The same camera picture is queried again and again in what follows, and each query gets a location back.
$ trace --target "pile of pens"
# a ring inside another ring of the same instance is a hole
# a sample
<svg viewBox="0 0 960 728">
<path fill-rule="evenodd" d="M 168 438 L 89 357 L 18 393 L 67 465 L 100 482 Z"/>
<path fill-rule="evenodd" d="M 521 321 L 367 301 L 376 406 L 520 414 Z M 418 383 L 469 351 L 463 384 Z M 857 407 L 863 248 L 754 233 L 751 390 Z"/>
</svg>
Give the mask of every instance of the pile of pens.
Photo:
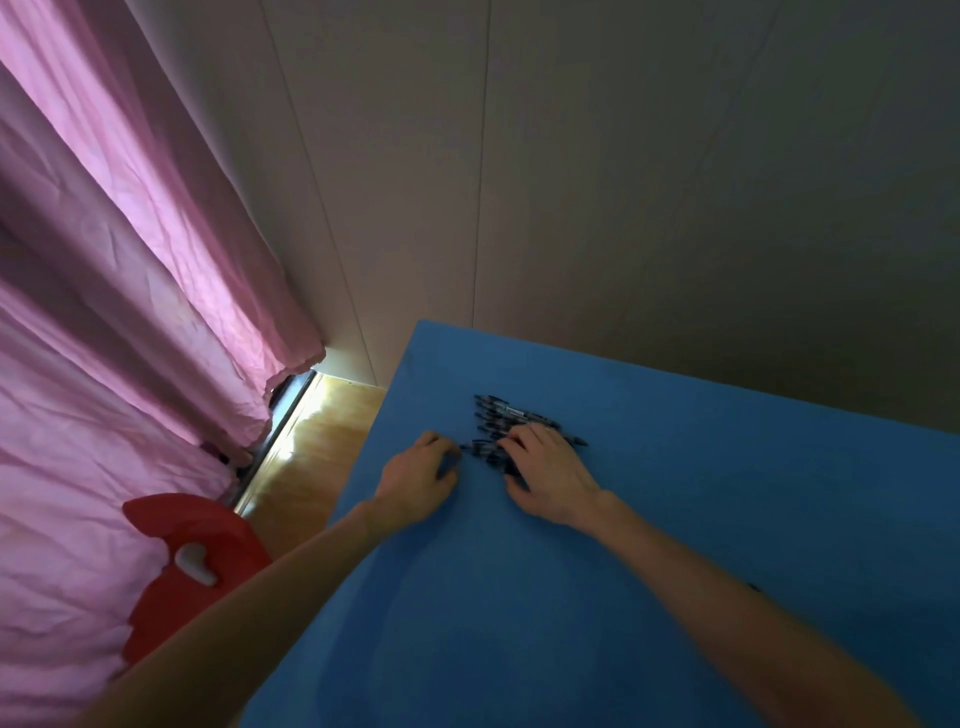
<svg viewBox="0 0 960 728">
<path fill-rule="evenodd" d="M 561 436 L 574 446 L 585 446 L 587 441 L 580 437 L 574 437 L 562 432 L 560 424 L 536 412 L 529 412 L 523 409 L 517 409 L 510 406 L 510 403 L 493 395 L 473 395 L 476 401 L 476 416 L 480 419 L 477 426 L 481 432 L 486 434 L 486 438 L 471 440 L 460 446 L 463 452 L 468 452 L 476 457 L 483 458 L 489 465 L 494 466 L 499 471 L 514 477 L 520 477 L 520 472 L 516 469 L 514 461 L 511 460 L 507 451 L 500 447 L 496 441 L 502 440 L 507 433 L 517 425 L 529 425 L 530 423 L 540 423 L 560 432 Z"/>
</svg>

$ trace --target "right hand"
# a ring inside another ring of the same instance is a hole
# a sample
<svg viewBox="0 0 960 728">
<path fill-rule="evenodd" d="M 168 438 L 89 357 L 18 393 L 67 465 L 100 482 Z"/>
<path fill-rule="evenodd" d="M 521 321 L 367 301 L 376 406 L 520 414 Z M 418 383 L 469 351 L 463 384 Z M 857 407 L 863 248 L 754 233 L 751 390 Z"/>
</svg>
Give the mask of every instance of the right hand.
<svg viewBox="0 0 960 728">
<path fill-rule="evenodd" d="M 531 516 L 582 530 L 602 491 L 570 444 L 545 425 L 518 425 L 497 443 L 513 458 L 529 491 L 504 475 L 507 493 Z"/>
</svg>

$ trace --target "forearm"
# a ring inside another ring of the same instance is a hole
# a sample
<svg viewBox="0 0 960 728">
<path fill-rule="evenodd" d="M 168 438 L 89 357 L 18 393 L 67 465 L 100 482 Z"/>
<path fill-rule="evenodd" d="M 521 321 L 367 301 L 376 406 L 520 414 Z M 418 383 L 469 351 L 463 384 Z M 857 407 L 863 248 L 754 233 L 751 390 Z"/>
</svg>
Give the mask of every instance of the forearm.
<svg viewBox="0 0 960 728">
<path fill-rule="evenodd" d="M 223 725 L 389 526 L 371 501 L 270 565 L 113 683 L 82 726 Z"/>
<path fill-rule="evenodd" d="M 839 647 L 612 494 L 598 497 L 582 526 L 774 725 L 917 725 L 896 694 Z"/>
</svg>

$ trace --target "hand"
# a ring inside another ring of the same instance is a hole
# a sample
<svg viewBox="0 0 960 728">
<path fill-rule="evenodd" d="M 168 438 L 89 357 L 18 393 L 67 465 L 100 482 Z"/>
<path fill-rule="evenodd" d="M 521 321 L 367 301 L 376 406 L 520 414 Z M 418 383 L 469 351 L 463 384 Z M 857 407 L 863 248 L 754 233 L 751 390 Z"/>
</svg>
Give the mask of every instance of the hand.
<svg viewBox="0 0 960 728">
<path fill-rule="evenodd" d="M 497 444 L 530 488 L 524 490 L 516 478 L 505 475 L 514 502 L 531 516 L 583 530 L 602 491 L 560 433 L 537 423 L 519 425 Z"/>
<path fill-rule="evenodd" d="M 460 455 L 460 448 L 452 440 L 427 431 L 411 448 L 394 455 L 384 466 L 373 504 L 379 524 L 388 533 L 422 521 L 453 492 L 457 484 L 455 468 L 437 477 L 447 452 Z"/>
</svg>

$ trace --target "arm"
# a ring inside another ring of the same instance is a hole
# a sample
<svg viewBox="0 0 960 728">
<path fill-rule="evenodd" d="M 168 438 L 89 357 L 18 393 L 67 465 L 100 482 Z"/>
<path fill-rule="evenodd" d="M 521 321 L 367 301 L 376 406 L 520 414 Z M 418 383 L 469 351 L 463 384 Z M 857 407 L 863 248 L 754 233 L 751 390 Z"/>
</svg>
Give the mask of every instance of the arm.
<svg viewBox="0 0 960 728">
<path fill-rule="evenodd" d="M 459 450 L 424 432 L 387 463 L 372 500 L 193 619 L 110 685 L 79 724 L 225 725 L 364 557 L 450 495 L 456 471 L 437 478 L 445 452 Z"/>
<path fill-rule="evenodd" d="M 555 430 L 525 425 L 510 435 L 500 445 L 529 486 L 507 476 L 516 504 L 603 544 L 772 725 L 919 725 L 882 680 L 839 647 L 600 490 Z"/>
</svg>

